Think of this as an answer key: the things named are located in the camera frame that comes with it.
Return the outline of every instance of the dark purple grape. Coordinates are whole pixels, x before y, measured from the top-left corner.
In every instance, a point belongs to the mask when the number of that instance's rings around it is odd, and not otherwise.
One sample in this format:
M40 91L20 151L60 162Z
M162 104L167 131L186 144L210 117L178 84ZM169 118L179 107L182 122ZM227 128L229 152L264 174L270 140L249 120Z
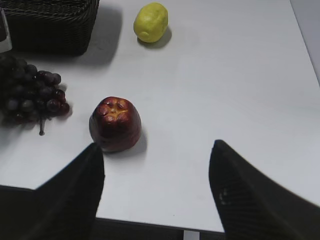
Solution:
M16 112L12 117L16 124L24 124L27 122L26 115L22 112Z
M31 122L36 122L40 118L40 114L37 110L33 110L32 112L29 113L28 118Z
M12 77L14 79L22 79L25 75L25 70L22 67L15 67L12 72Z
M38 73L38 69L35 65L27 65L24 69L28 74L30 74L32 77L35 77Z
M19 101L15 98L10 98L5 105L6 109L9 111L15 111L19 107Z
M60 109L60 102L56 99L51 99L46 103L46 109L52 113L56 113Z
M26 89L22 95L25 99L33 100L37 96L37 91L32 88L29 88L29 89Z
M52 97L53 89L49 86L45 86L39 90L39 95L44 100L49 100Z
M29 74L29 73L26 73L23 78L22 78L22 81L24 84L30 84L34 81L35 79Z
M61 103L60 109L59 109L59 115L64 116L67 115L70 111L70 105L66 102Z
M3 77L6 74L6 70L0 66L0 77Z
M38 71L37 72L37 74L36 74L36 79L37 80L40 80L40 81L43 81L44 80L44 78L45 78L45 73L46 73L46 71Z
M4 69L12 69L16 63L16 59L8 54L0 54L0 66Z
M54 94L53 97L57 100L59 100L61 103L65 103L66 102L66 94L64 91L57 89Z
M6 80L4 80L3 86L5 88L7 88L7 87L14 85L15 83L16 83L16 81L12 77L8 77Z
M26 60L24 60L24 59L17 59L16 60L16 65L18 66L18 67L20 67L20 68L25 68L26 66L27 66L27 61Z
M30 113L31 111L34 110L35 108L35 105L33 103L33 101L31 100L24 100L22 103L21 103L21 111L25 112L25 113Z
M53 78L54 78L54 81L53 81L53 84L54 84L54 85L59 85L59 84L61 83L61 76L60 76L60 74L54 73L54 74L53 74Z
M42 100L41 98L38 98L34 101L35 107L39 110L39 111L43 111L46 109L46 102L44 100Z
M16 85L11 89L11 95L16 98L20 98L25 88L22 85Z
M55 81L54 75L51 72L46 71L43 75L43 81L47 86L54 85L54 81Z
M42 89L43 87L45 87L46 85L45 85L45 83L43 82L43 81L39 81L39 80L37 80L37 81L35 81L34 83L33 83L33 87L35 88L35 89Z

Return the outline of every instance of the artificial apple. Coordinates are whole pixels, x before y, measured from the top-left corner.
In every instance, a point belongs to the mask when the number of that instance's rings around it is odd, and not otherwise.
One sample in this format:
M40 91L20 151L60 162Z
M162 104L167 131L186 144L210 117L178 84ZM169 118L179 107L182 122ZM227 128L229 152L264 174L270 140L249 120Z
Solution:
M141 136L141 119L128 100L109 96L93 111L89 130L91 137L105 152L132 148Z

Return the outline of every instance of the grape stem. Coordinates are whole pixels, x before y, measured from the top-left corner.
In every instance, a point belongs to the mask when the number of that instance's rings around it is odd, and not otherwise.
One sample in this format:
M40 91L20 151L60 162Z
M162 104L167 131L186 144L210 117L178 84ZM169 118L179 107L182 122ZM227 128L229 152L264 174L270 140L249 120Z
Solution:
M40 132L39 132L39 135L40 136L45 135L45 132L44 132L44 118L42 116L40 117Z

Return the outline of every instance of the yellow lemon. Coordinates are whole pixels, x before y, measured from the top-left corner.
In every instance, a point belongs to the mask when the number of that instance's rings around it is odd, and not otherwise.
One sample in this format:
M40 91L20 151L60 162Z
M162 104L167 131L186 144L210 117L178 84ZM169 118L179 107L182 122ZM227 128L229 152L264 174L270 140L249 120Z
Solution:
M133 30L146 43L158 41L168 26L168 11L160 3L153 2L143 8L135 18Z

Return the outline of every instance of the dark floor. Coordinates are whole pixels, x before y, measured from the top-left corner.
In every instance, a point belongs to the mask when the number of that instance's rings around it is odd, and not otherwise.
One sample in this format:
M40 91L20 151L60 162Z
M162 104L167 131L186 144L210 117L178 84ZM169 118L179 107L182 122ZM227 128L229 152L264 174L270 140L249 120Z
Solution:
M183 240L184 230L97 218L91 240ZM200 232L200 240L225 240L223 233Z

